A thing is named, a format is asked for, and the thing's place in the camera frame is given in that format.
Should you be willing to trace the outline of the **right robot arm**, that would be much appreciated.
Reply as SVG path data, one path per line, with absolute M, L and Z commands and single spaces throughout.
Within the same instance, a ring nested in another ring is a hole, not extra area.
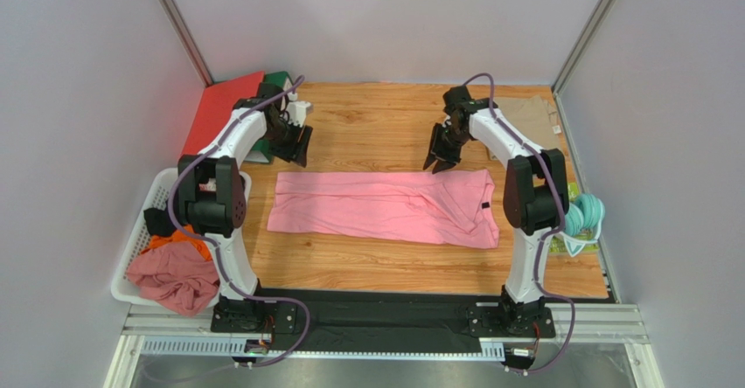
M 470 308 L 471 330 L 476 336 L 554 338 L 542 281 L 547 247 L 569 207 L 563 152 L 530 141 L 492 98 L 474 99 L 465 85 L 450 88 L 443 101 L 446 118 L 432 129 L 424 166 L 450 170 L 467 142 L 481 142 L 505 167 L 503 208 L 514 229 L 508 279 L 495 305 Z

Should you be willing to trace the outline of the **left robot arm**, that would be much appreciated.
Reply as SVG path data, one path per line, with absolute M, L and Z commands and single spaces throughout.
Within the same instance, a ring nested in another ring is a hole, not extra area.
M 167 211 L 174 226 L 189 225 L 191 237 L 210 249 L 219 276 L 214 333 L 268 334 L 275 322 L 279 300 L 256 295 L 260 281 L 244 247 L 242 226 L 252 182 L 241 175 L 240 166 L 259 140 L 268 143 L 274 157 L 306 166 L 312 128 L 305 119 L 312 105 L 299 100 L 301 83 L 283 88 L 262 82 L 255 96 L 236 101 L 226 126 L 210 143 L 178 161 Z

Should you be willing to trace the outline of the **pink t-shirt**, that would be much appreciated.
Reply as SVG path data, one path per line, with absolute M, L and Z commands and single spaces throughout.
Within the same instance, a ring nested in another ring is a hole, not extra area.
M 267 228 L 494 249 L 494 190 L 487 170 L 283 172 Z

